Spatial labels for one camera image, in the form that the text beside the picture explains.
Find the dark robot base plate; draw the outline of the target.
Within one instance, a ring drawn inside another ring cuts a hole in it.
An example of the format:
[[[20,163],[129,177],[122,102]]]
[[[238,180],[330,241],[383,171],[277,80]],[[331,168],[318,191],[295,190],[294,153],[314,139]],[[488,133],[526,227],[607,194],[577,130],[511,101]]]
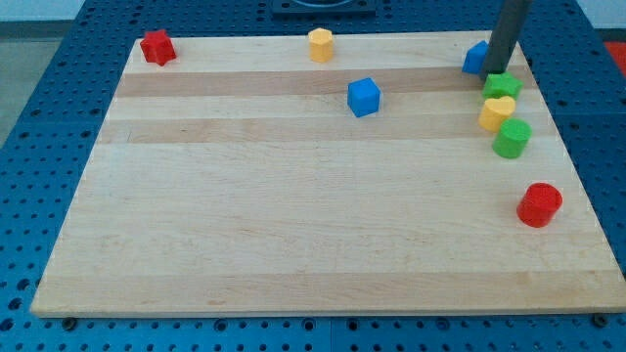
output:
[[[275,16],[291,15],[369,15],[377,10],[378,0],[271,0]]]

